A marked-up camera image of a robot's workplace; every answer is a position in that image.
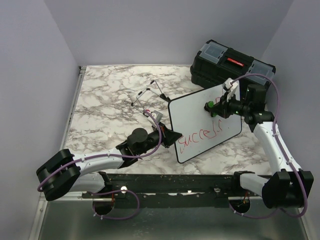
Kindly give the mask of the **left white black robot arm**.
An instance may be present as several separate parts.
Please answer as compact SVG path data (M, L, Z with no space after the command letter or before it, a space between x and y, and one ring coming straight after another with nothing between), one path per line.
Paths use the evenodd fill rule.
M69 192L92 192L101 198L107 197L111 185L100 171L129 167L155 153L160 146L169 148L182 136L160 124L151 133L136 128L124 142L100 153L81 155L62 149L36 170L37 191L43 192L47 201L57 200Z

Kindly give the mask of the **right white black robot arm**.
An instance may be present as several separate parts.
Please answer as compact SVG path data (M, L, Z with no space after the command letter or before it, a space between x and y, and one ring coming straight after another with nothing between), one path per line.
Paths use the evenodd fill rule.
M244 100L238 100L235 88L227 89L218 102L209 101L204 109L211 117L241 116L259 140L267 156L272 176L264 178L250 171L234 174L230 191L241 196L250 191L262 197L269 209L306 208L314 177L304 171L291 156L276 124L274 114L265 110L267 90L250 84Z

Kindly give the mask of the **green black whiteboard eraser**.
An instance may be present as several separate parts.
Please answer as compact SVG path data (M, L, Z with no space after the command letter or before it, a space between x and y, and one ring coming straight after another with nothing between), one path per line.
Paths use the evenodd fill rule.
M207 112L210 114L211 111L214 111L214 110L215 110L215 108L213 108L213 105L214 105L214 104L215 104L215 103L214 103L213 101L207 102L207 103L204 105L204 110L207 111Z

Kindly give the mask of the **white whiteboard with red writing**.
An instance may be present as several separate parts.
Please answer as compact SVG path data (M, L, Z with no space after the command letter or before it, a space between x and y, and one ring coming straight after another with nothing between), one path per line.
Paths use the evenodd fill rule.
M168 104L171 128L182 134L174 143L178 163L185 163L241 133L239 115L227 119L211 117L204 109L205 103L218 103L224 93L222 85L217 85L177 97Z

